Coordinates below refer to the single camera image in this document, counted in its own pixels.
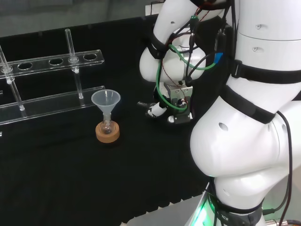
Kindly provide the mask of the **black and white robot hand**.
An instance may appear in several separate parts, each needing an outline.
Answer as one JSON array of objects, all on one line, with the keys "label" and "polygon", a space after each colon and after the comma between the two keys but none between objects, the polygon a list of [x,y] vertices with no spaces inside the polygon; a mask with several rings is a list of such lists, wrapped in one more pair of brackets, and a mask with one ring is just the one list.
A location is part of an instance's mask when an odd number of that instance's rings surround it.
[{"label": "black and white robot hand", "polygon": [[167,116],[167,121],[172,124],[190,122],[194,117],[191,100],[193,87],[185,84],[167,84],[161,82],[159,90],[154,89],[154,103],[137,102],[138,106],[146,109],[145,115],[150,118]]}]

